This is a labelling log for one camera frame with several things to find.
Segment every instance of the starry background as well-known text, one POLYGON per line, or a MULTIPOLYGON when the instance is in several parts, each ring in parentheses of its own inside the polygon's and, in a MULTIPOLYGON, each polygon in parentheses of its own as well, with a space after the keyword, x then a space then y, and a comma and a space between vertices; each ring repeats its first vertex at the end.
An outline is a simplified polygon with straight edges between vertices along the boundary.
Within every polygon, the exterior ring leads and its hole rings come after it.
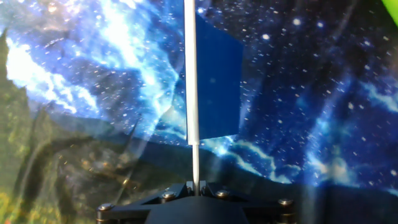
MULTIPOLYGON (((125 133, 142 118, 137 137, 186 146, 182 12, 182 1, 0 1, 7 77, 65 129, 100 138, 109 130, 62 118, 125 133)), ((382 2, 197 1, 197 13, 244 44, 239 134, 203 150, 275 182, 397 195, 398 30, 382 2)))

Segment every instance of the space backdrop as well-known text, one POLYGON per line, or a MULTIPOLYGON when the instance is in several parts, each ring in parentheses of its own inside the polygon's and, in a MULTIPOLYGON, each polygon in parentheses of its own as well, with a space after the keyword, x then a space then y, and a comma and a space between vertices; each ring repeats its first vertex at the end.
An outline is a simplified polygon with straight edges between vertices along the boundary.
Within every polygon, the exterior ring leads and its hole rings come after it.
MULTIPOLYGON (((186 146, 182 3, 2 0, 7 78, 32 111, 125 133, 141 117, 138 137, 186 146)), ((239 134, 201 149, 275 182, 398 195, 398 28, 381 1, 197 0, 197 13, 244 45, 239 134)))

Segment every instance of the white rod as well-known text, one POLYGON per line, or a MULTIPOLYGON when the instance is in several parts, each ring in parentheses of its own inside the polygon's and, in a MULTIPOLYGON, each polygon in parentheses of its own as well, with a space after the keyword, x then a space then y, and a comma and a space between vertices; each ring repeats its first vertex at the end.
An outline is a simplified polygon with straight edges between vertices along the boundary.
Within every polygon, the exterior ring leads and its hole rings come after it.
POLYGON ((184 0, 185 26, 185 84, 187 96, 188 144, 193 154, 193 190, 200 194, 199 187, 199 121, 197 82, 197 36, 195 21, 195 0, 184 0))

